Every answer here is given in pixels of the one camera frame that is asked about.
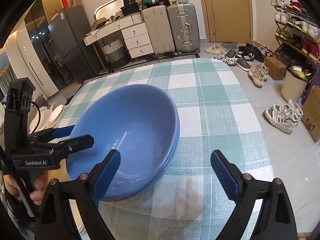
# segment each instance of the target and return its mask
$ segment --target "beige trash bin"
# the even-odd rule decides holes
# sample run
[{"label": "beige trash bin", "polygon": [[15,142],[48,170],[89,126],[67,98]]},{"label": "beige trash bin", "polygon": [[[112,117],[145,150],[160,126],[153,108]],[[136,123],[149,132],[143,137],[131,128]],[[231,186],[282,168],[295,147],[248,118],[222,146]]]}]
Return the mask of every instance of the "beige trash bin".
[{"label": "beige trash bin", "polygon": [[301,97],[306,85],[306,81],[294,77],[289,71],[287,71],[284,78],[281,95],[287,102],[291,99],[294,103],[296,103]]}]

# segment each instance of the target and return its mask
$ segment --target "human hand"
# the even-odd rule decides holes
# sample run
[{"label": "human hand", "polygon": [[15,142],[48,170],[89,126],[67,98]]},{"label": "human hand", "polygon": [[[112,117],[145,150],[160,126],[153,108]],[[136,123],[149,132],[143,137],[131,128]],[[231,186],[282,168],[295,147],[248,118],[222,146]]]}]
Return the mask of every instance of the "human hand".
[{"label": "human hand", "polygon": [[[15,197],[17,200],[21,200],[19,194],[19,186],[14,179],[12,174],[4,175],[4,184],[10,195]],[[35,181],[36,190],[30,194],[30,198],[34,201],[36,205],[41,205],[42,199],[44,197],[44,192],[48,186],[48,171],[42,171],[40,177]]]}]

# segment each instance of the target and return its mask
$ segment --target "laundry basket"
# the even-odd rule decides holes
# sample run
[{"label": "laundry basket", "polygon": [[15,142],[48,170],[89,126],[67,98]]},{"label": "laundry basket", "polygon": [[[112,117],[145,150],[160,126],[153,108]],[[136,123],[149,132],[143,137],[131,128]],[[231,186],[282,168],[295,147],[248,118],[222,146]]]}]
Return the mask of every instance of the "laundry basket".
[{"label": "laundry basket", "polygon": [[306,88],[307,82],[293,76],[290,71],[284,78],[284,83],[281,90],[281,95],[288,102],[290,99],[296,103],[301,97],[304,89]]},{"label": "laundry basket", "polygon": [[102,49],[108,58],[110,67],[113,70],[121,68],[130,62],[124,42],[122,40],[118,39],[110,45],[104,43]]}]

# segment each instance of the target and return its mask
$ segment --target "wooden door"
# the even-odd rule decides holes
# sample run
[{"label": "wooden door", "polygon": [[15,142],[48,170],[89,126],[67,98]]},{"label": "wooden door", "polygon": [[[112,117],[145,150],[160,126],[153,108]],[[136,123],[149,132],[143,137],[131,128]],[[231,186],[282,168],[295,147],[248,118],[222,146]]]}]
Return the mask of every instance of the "wooden door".
[{"label": "wooden door", "polygon": [[250,0],[204,0],[210,42],[251,41]]}]

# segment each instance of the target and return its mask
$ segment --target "silver suitcase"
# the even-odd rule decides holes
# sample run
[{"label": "silver suitcase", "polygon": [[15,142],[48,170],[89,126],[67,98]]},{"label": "silver suitcase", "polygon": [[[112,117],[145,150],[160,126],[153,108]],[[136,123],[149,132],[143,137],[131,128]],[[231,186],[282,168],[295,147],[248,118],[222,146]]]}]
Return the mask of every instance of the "silver suitcase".
[{"label": "silver suitcase", "polygon": [[199,53],[200,34],[195,6],[192,3],[180,3],[169,6],[167,10],[179,55],[182,52]]},{"label": "silver suitcase", "polygon": [[142,11],[151,44],[156,55],[174,52],[172,32],[165,5],[154,6]]}]

